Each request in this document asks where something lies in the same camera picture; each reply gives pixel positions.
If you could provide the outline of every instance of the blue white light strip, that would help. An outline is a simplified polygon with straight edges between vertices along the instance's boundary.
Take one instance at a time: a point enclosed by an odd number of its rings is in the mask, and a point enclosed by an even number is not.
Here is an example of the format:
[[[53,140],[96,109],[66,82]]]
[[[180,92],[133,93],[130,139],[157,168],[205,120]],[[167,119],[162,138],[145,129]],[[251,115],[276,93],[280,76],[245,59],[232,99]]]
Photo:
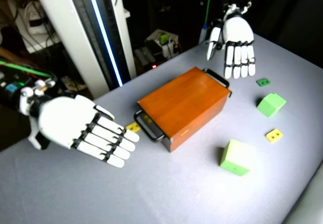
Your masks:
[[[107,51],[108,51],[108,53],[110,55],[110,59],[111,59],[111,62],[112,62],[113,69],[115,70],[115,74],[116,74],[119,86],[121,87],[123,84],[122,84],[121,77],[120,77],[120,74],[119,74],[119,71],[118,71],[118,67],[117,67],[117,64],[116,64],[115,57],[113,56],[113,53],[112,53],[112,49],[111,49],[111,46],[110,46],[110,43],[109,43],[109,39],[107,38],[107,34],[106,34],[106,31],[105,31],[105,28],[104,28],[104,25],[103,25],[103,20],[102,20],[101,14],[100,14],[99,7],[97,6],[96,0],[91,0],[91,2],[92,2],[92,5],[93,5],[93,8],[94,8],[95,16],[96,16],[97,21],[99,23],[101,33],[103,35],[103,39],[104,39]]]

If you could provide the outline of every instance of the metal handle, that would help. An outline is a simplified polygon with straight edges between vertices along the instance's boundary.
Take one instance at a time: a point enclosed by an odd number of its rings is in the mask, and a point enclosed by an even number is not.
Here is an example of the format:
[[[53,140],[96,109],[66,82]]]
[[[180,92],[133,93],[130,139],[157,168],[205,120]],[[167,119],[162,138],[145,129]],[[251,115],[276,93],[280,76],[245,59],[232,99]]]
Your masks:
[[[151,129],[146,123],[145,120],[140,118],[140,115],[146,115],[148,118],[149,116],[141,109],[139,111],[137,111],[134,115],[134,119],[135,121],[138,123],[138,125],[143,129],[143,131],[148,135],[148,137],[153,140],[154,142],[160,142],[163,140],[163,138],[165,137],[164,132],[158,127],[158,125],[151,119],[149,118],[149,120],[151,121],[149,124],[152,124],[154,129]]]
[[[219,80],[221,83],[223,83],[225,85],[225,87],[228,89],[230,86],[230,83],[225,80],[224,78],[222,78],[219,74],[217,74],[216,72],[212,71],[211,69],[203,69],[203,72],[206,72],[207,74],[210,74],[212,77],[214,77],[215,79]]]

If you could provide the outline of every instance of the robotic hand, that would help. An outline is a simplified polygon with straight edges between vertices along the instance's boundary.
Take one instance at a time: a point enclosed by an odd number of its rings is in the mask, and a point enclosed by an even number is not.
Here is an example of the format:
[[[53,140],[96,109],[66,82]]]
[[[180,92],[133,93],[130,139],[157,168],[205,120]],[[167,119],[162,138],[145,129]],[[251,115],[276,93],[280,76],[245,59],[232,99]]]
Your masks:
[[[42,89],[55,84],[50,79],[38,80],[35,86],[21,89],[19,111],[29,116],[29,141],[37,149],[49,142],[123,167],[124,160],[135,150],[139,136],[113,122],[114,116],[81,95],[52,98]]]
[[[223,26],[212,29],[210,43],[207,51],[207,60],[211,59],[214,49],[226,47],[224,76],[229,79],[231,75],[235,79],[255,75],[255,58],[253,51],[253,32],[248,22],[242,18],[247,11],[243,11],[236,4],[229,6],[224,16]]]

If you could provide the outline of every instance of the light green cube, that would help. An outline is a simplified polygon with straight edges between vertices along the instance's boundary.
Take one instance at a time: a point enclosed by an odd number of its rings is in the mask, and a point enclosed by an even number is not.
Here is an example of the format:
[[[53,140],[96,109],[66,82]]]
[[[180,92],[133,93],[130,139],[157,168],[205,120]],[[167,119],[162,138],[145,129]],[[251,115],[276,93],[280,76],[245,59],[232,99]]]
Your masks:
[[[257,109],[266,117],[271,117],[278,112],[284,104],[286,104],[286,100],[284,98],[277,94],[271,93],[262,99],[257,106]]]
[[[251,145],[231,139],[224,149],[220,167],[243,176],[251,170],[254,150]]]

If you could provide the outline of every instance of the green domino piece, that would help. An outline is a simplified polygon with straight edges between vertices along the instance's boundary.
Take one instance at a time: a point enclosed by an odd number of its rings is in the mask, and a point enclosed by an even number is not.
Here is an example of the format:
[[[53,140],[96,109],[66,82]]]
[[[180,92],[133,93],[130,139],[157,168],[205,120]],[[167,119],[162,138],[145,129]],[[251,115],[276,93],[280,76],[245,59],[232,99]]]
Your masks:
[[[263,86],[266,86],[266,85],[269,85],[271,82],[269,81],[269,79],[266,79],[266,78],[263,78],[263,79],[259,79],[256,81],[257,84],[260,86],[260,87],[263,87]]]
[[[286,100],[284,98],[277,94],[271,93],[262,99],[257,106],[257,109],[266,117],[272,117],[283,107],[284,104],[286,104]]]
[[[220,167],[243,176],[252,168],[254,150],[251,145],[231,139],[224,149]]]

